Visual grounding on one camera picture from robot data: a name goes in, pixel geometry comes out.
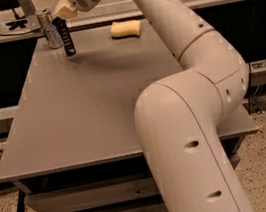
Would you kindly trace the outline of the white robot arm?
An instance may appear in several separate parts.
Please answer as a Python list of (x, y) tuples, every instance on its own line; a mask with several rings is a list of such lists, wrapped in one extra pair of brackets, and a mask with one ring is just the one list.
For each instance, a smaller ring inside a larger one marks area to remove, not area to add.
[[(101, 0), (60, 0), (61, 19)], [(181, 72), (139, 96), (134, 121), (168, 212), (255, 212), (217, 128), (240, 105), (249, 69), (239, 52), (180, 0), (133, 0)]]

